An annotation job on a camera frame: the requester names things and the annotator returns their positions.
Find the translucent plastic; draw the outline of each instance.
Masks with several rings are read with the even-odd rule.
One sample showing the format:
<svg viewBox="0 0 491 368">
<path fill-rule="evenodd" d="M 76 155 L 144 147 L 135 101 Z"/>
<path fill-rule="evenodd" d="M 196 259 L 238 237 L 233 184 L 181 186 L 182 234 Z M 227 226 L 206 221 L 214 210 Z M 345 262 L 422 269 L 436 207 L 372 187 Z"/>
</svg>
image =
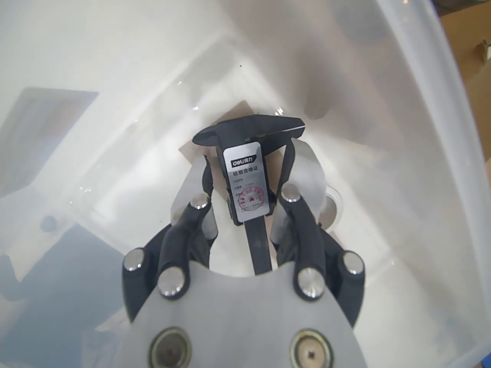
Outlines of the translucent plastic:
<svg viewBox="0 0 491 368">
<path fill-rule="evenodd" d="M 0 0 L 0 58 L 0 363 L 111 365 L 123 254 L 170 221 L 179 149 L 244 100 L 302 118 L 343 198 L 369 366 L 491 350 L 489 191 L 429 0 Z M 212 200 L 211 268 L 251 275 Z"/>
</svg>

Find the black rubber part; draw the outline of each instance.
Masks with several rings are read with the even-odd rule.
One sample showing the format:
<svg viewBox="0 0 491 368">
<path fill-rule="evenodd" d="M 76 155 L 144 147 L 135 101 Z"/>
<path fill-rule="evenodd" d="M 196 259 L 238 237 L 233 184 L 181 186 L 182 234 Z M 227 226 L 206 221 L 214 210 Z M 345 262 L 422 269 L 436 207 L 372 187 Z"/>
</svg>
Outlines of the black rubber part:
<svg viewBox="0 0 491 368">
<path fill-rule="evenodd" d="M 244 222 L 244 227 L 254 273 L 259 275 L 271 271 L 271 255 L 264 218 L 261 216 L 248 220 Z"/>
<path fill-rule="evenodd" d="M 143 248 L 145 257 L 141 268 L 136 271 L 127 271 L 122 267 L 123 302 L 126 314 L 128 314 L 131 322 L 135 320 L 138 312 L 140 312 L 143 304 L 157 284 L 158 258 L 163 237 L 169 229 L 170 225 L 167 225 Z"/>
<path fill-rule="evenodd" d="M 340 275 L 340 285 L 336 291 L 336 300 L 344 312 L 349 324 L 354 326 L 361 310 L 363 294 L 365 289 L 365 271 L 361 274 L 353 275 L 343 263 L 342 252 L 338 255 L 338 271 Z"/>
<path fill-rule="evenodd" d="M 305 297 L 303 292 L 298 288 L 297 274 L 306 266 L 316 268 L 322 272 L 322 269 L 318 268 L 318 264 L 321 262 L 320 255 L 316 252 L 314 253 L 314 249 L 312 248 L 313 243 L 316 243 L 317 239 L 315 238 L 316 235 L 313 234 L 314 227 L 312 226 L 312 220 L 309 221 L 310 217 L 300 217 L 299 219 L 295 218 L 294 214 L 297 212 L 308 213 L 312 219 L 313 216 L 310 210 L 307 212 L 305 207 L 296 206 L 300 201 L 292 204 L 287 203 L 282 198 L 280 201 L 285 210 L 287 207 L 290 209 L 287 212 L 290 222 L 286 227 L 281 243 L 275 245 L 278 266 L 290 261 L 296 261 L 293 287 L 302 299 L 312 300 Z M 316 229 L 318 233 L 317 237 L 321 240 L 319 247 L 324 253 L 324 279 L 326 286 L 335 297 L 349 324 L 353 327 L 358 319 L 363 302 L 365 272 L 359 275 L 349 273 L 342 261 L 345 250 L 320 226 L 317 225 Z"/>
<path fill-rule="evenodd" d="M 199 246 L 207 245 L 201 231 L 201 224 L 209 212 L 211 204 L 204 209 L 197 210 L 190 204 L 184 209 L 178 222 L 171 226 L 162 241 L 160 257 L 158 259 L 157 277 L 170 267 L 179 267 L 184 271 L 186 277 L 184 287 L 173 297 L 167 299 L 177 300 L 183 297 L 189 289 L 191 278 L 189 276 L 189 260 L 194 246 L 192 241 L 202 236 Z"/>
<path fill-rule="evenodd" d="M 307 202 L 303 198 L 290 203 L 279 196 L 279 201 L 286 211 L 293 234 L 296 236 L 295 270 L 293 273 L 293 288 L 298 296 L 306 301 L 316 299 L 306 296 L 298 286 L 298 273 L 304 268 L 314 268 L 326 279 L 326 257 L 319 226 L 314 215 L 310 212 Z"/>
<path fill-rule="evenodd" d="M 168 267 L 179 266 L 186 275 L 186 284 L 172 299 L 183 296 L 189 288 L 189 260 L 209 268 L 210 248 L 201 230 L 203 218 L 210 206 L 196 210 L 188 205 L 175 226 L 167 225 L 143 248 L 142 267 L 136 271 L 122 268 L 123 301 L 130 321 L 133 321 L 157 285 L 158 276 Z"/>
</svg>

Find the white plastic bin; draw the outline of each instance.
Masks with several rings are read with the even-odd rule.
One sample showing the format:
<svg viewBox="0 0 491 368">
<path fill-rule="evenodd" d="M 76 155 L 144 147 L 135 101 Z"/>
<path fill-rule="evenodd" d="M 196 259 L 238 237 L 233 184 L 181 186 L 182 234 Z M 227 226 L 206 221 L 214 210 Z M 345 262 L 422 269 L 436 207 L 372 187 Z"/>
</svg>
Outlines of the white plastic bin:
<svg viewBox="0 0 491 368">
<path fill-rule="evenodd" d="M 302 118 L 341 193 L 368 365 L 491 351 L 489 190 L 429 0 L 0 0 L 0 91 L 5 366 L 111 365 L 123 254 L 170 221 L 179 148 L 243 100 Z M 213 201 L 211 268 L 251 275 Z"/>
</svg>

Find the cardboard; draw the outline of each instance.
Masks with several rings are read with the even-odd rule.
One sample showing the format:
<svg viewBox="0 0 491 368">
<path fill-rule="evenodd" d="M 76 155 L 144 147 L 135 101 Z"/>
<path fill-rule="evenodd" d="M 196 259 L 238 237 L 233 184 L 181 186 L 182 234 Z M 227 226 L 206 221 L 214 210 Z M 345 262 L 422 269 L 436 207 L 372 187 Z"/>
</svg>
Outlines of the cardboard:
<svg viewBox="0 0 491 368">
<path fill-rule="evenodd" d="M 491 41 L 491 2 L 440 18 L 461 72 L 484 159 L 491 158 L 491 64 L 483 40 Z"/>
</svg>

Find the bolt head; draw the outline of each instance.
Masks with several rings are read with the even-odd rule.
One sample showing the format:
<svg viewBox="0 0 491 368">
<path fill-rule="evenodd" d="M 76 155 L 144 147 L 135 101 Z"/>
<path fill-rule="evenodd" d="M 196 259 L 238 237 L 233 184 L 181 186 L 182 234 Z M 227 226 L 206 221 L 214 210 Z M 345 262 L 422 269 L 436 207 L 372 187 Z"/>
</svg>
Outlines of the bolt head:
<svg viewBox="0 0 491 368">
<path fill-rule="evenodd" d="M 142 268 L 145 259 L 145 251 L 141 248 L 131 250 L 123 259 L 123 267 L 126 271 L 136 271 Z"/>
<path fill-rule="evenodd" d="M 206 208 L 209 203 L 210 203 L 210 197 L 205 192 L 196 194 L 191 199 L 191 206 L 198 210 Z"/>
<path fill-rule="evenodd" d="M 297 280 L 300 290 L 311 299 L 320 298 L 326 290 L 324 277 L 315 268 L 303 268 L 298 273 Z"/>
<path fill-rule="evenodd" d="M 343 263 L 349 273 L 353 275 L 359 275 L 365 271 L 363 260 L 353 251 L 347 251 L 343 254 Z"/>
<path fill-rule="evenodd" d="M 157 287 L 162 296 L 173 298 L 184 287 L 186 276 L 180 267 L 169 267 L 161 272 Z"/>
<path fill-rule="evenodd" d="M 296 185 L 286 182 L 281 187 L 281 196 L 286 202 L 296 202 L 302 197 Z"/>
</svg>

